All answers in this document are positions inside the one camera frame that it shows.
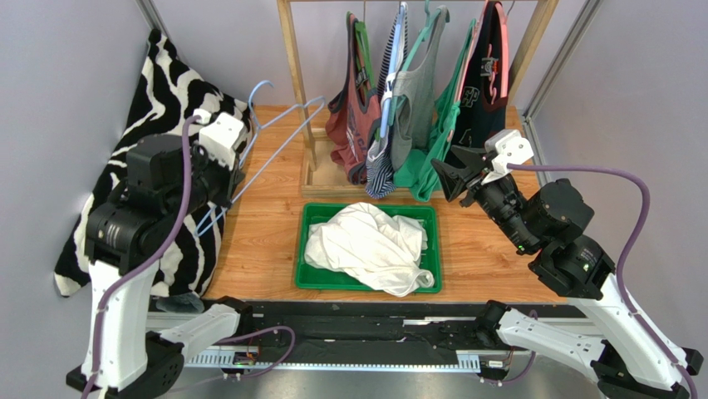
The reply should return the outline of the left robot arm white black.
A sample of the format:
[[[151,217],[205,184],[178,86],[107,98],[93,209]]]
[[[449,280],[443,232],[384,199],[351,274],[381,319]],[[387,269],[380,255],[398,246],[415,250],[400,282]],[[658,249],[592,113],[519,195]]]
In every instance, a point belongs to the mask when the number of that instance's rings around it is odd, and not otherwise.
[[[83,395],[159,397],[188,360],[238,331],[249,306],[230,297],[177,327],[146,328],[160,260],[184,219],[208,203],[225,204],[243,179],[238,141],[235,134],[201,133],[194,144],[186,135],[149,135],[127,152],[127,176],[87,220],[93,324],[68,386]]]

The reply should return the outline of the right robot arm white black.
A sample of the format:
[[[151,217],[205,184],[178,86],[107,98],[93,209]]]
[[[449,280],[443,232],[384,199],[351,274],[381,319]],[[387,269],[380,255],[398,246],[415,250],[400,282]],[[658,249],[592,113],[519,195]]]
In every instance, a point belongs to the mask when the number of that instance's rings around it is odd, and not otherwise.
[[[582,373],[606,398],[695,398],[695,376],[704,358],[673,343],[634,302],[623,269],[651,206],[647,184],[616,168],[596,172],[631,181],[642,204],[618,260],[585,234],[594,212],[568,179],[543,185],[525,197],[513,177],[530,170],[525,161],[507,161],[499,178],[492,164],[501,155],[455,145],[455,163],[433,160],[447,200],[477,204],[549,290],[582,312],[600,330],[589,337],[557,328],[494,300],[474,321],[474,335],[487,347],[521,347]]]

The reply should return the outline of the green plastic hanger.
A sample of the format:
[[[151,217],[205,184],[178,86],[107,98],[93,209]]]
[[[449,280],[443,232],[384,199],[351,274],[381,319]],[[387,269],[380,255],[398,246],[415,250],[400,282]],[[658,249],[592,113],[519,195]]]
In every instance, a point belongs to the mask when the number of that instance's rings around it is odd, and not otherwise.
[[[366,24],[361,20],[356,20],[354,33],[356,38],[356,86],[358,88],[363,87],[366,91],[369,91],[375,84],[373,82],[371,49]]]

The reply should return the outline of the red tank top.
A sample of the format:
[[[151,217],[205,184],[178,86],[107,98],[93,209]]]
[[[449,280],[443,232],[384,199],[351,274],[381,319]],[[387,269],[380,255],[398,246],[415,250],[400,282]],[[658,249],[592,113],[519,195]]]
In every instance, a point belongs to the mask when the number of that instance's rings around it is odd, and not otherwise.
[[[365,185],[366,155],[379,130],[381,106],[375,78],[369,91],[356,86],[356,20],[354,13],[347,13],[347,74],[343,88],[327,105],[325,132],[333,143],[331,161],[343,168],[348,183]]]

